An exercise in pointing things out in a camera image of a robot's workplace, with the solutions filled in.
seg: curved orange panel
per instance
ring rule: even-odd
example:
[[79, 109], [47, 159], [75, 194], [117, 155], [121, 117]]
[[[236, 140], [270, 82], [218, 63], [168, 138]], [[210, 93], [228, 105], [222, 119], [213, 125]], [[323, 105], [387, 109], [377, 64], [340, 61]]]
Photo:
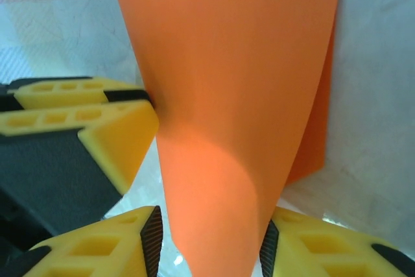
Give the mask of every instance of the curved orange panel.
[[193, 276], [250, 276], [318, 88], [337, 0], [119, 0]]
[[314, 104], [311, 108], [310, 117], [298, 147], [296, 158], [292, 164], [287, 184], [306, 177], [324, 166], [334, 44], [335, 24], [333, 24]]

